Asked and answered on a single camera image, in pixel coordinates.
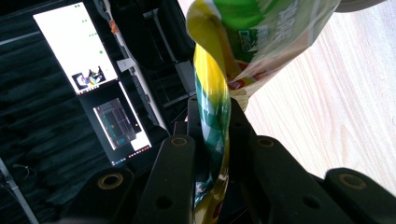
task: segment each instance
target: yellow and green bag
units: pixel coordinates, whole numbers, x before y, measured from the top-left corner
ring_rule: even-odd
[[[197,183],[195,222],[216,223],[228,184],[231,101],[242,108],[277,71],[309,48],[340,0],[195,0],[196,90],[210,175]]]

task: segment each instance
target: wood grain surface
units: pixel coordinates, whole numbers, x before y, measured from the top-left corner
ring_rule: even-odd
[[[187,12],[191,0],[179,0]],[[314,45],[249,100],[257,134],[310,173],[360,171],[396,195],[396,1],[335,13]]]

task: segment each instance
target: dark background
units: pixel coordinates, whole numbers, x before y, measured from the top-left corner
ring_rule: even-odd
[[[0,2],[0,157],[38,221],[45,223],[62,217],[87,180],[110,163],[32,17],[80,1],[51,1],[51,5],[32,7],[40,2],[44,1]],[[92,1],[84,3],[110,59],[113,63],[122,59],[106,21]],[[29,34],[34,35],[5,42]],[[130,76],[118,73],[151,143],[160,144],[163,132],[149,119]],[[145,160],[155,158],[154,150],[147,153],[151,157],[140,154],[133,165],[142,167]],[[29,223],[11,191],[0,174],[0,223]]]

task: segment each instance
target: screen display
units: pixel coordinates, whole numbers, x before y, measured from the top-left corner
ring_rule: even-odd
[[[112,165],[151,148],[149,138],[120,82],[78,97]]]
[[[77,95],[117,79],[83,3],[34,15]]]
[[[122,165],[151,148],[83,3],[36,14],[34,18],[111,164]]]

